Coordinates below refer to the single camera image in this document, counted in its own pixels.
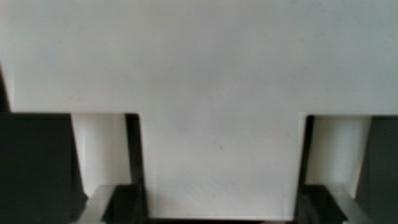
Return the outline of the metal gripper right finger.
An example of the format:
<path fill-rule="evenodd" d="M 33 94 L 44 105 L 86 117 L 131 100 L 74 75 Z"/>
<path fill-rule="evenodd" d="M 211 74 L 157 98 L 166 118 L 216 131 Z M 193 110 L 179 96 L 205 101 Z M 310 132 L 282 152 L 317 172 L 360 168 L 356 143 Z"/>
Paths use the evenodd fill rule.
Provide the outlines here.
<path fill-rule="evenodd" d="M 292 224 L 374 224 L 344 190 L 303 185 Z"/>

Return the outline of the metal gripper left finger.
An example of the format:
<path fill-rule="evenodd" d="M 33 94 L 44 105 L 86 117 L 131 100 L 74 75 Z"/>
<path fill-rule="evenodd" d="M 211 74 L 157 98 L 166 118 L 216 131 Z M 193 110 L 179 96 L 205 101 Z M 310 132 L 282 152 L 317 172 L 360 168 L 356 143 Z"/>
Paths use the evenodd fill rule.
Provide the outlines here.
<path fill-rule="evenodd" d="M 76 224 L 147 224 L 145 195 L 140 185 L 97 187 Z"/>

